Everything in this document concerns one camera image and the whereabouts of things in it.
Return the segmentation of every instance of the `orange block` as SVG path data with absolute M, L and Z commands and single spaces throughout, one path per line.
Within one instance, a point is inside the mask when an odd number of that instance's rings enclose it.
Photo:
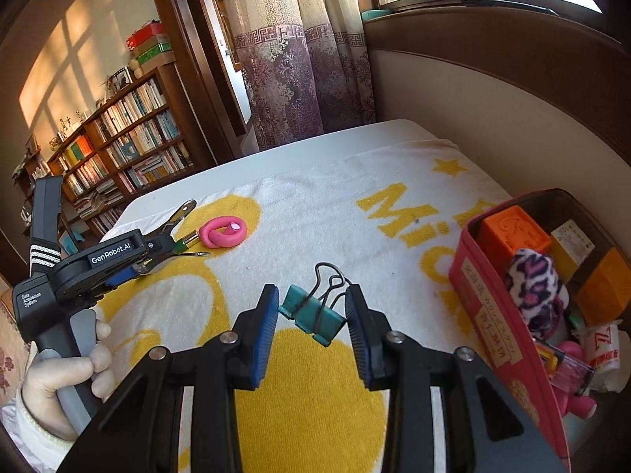
M 612 247 L 588 277 L 576 296 L 576 303 L 591 327 L 618 318 L 629 300 L 631 268 L 616 247 Z
M 543 254 L 551 243 L 546 232 L 519 206 L 511 206 L 484 219 L 476 241 L 501 278 L 519 249 L 533 249 Z

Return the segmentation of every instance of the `paper label with writing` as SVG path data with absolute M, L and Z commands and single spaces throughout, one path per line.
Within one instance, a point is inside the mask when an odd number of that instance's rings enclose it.
M 589 253 L 596 248 L 588 236 L 572 220 L 560 225 L 552 231 L 551 235 L 577 266 L 581 266 L 581 263 L 585 261 Z
M 482 303 L 482 307 L 474 316 L 474 320 L 491 353 L 495 368 L 508 361 L 511 365 L 520 362 L 523 356 L 515 336 L 484 280 L 468 258 L 463 261 L 461 270 L 469 282 L 469 286 Z

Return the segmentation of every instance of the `pink ring toy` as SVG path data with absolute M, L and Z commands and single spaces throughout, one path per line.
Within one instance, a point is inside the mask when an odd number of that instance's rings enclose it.
M 245 240 L 247 226 L 239 217 L 217 217 L 202 225 L 198 231 L 201 243 L 209 249 L 234 247 Z

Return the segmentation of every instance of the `beige curtain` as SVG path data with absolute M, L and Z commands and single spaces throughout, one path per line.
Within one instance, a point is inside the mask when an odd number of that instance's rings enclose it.
M 375 121 L 357 0 L 225 0 L 261 149 Z

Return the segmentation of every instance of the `black and white striped strap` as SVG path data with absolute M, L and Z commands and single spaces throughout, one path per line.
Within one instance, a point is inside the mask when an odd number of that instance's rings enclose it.
M 31 244 L 30 258 L 31 270 L 33 269 L 34 263 L 53 268 L 56 263 L 61 261 L 61 253 L 55 249 L 50 249 L 42 245 Z

